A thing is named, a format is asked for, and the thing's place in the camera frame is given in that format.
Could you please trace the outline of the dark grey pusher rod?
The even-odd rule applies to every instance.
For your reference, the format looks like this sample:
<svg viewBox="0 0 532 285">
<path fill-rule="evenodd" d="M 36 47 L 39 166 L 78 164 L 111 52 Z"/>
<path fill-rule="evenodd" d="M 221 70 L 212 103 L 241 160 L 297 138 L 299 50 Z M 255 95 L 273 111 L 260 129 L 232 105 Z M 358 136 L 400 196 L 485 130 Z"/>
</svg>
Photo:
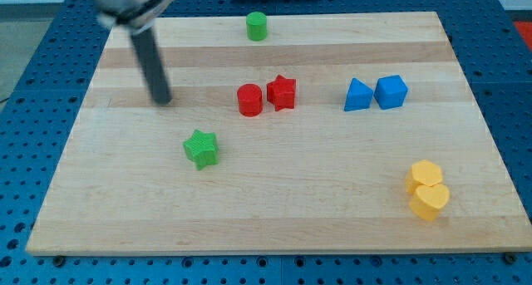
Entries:
<svg viewBox="0 0 532 285">
<path fill-rule="evenodd" d="M 157 105 L 169 104 L 172 94 L 152 29 L 131 33 L 130 39 L 151 100 Z"/>
</svg>

